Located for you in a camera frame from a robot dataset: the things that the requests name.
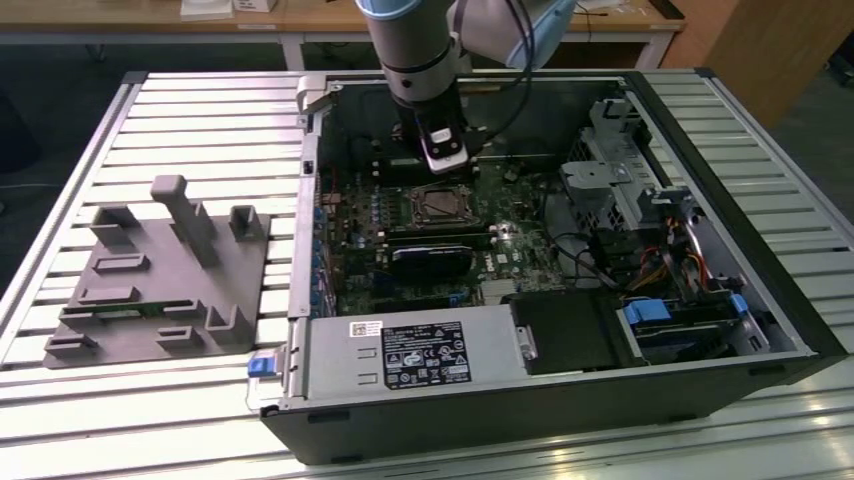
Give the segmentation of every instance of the wooden cabinet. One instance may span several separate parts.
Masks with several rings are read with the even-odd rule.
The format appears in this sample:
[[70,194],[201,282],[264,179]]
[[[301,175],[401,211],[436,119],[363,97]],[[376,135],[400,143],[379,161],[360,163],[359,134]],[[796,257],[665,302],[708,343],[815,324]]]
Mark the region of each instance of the wooden cabinet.
[[766,128],[854,29],[854,0],[671,0],[686,15],[663,68],[711,68]]

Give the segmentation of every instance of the slotted metal surface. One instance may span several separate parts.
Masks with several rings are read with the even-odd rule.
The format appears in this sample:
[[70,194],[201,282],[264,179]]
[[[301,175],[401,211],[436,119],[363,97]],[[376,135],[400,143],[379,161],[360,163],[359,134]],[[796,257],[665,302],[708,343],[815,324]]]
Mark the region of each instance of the slotted metal surface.
[[[710,82],[687,71],[647,78],[854,349],[847,224]],[[33,263],[29,287],[13,298],[17,307],[0,340],[0,477],[718,479],[836,478],[850,472],[851,359],[702,420],[321,468],[293,459],[245,407],[248,355],[41,368],[44,342],[94,244],[85,227],[96,207],[130,202],[138,218],[164,218],[165,209],[146,195],[146,182],[161,173],[186,176],[188,196],[204,200],[210,215],[245,203],[273,215],[257,345],[285,340],[301,138],[296,79],[289,73],[154,74],[144,85],[122,87],[81,160],[90,171],[81,170],[60,221],[48,221],[56,234],[36,245],[45,258]],[[671,160],[661,149],[653,151],[679,183]]]

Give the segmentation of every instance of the blue latch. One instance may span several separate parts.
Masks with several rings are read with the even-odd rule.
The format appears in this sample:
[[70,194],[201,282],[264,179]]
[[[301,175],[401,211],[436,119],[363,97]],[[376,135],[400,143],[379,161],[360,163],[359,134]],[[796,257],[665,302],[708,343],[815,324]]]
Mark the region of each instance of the blue latch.
[[670,310],[660,299],[635,300],[624,308],[623,313],[629,325],[640,322],[660,322],[670,320]]
[[750,307],[747,306],[747,300],[739,293],[734,293],[730,295],[730,302],[732,302],[732,307],[735,307],[735,313],[739,318],[750,313]]
[[276,375],[276,358],[257,357],[249,360],[249,378],[273,377]]

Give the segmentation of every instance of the power supply label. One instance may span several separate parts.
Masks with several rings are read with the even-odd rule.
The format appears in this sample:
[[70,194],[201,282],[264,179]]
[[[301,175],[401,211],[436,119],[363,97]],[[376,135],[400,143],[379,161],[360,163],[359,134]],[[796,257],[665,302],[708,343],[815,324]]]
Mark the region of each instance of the power supply label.
[[391,390],[471,382],[461,323],[383,328],[383,371]]

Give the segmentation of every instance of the gray plastic holder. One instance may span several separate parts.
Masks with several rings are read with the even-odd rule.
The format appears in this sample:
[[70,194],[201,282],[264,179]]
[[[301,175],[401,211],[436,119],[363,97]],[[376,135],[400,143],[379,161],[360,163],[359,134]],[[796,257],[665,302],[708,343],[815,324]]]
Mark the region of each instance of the gray plastic holder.
[[255,343],[269,216],[234,206],[209,217],[177,175],[154,178],[150,196],[170,220],[137,220],[101,207],[92,250],[46,368],[243,353]]

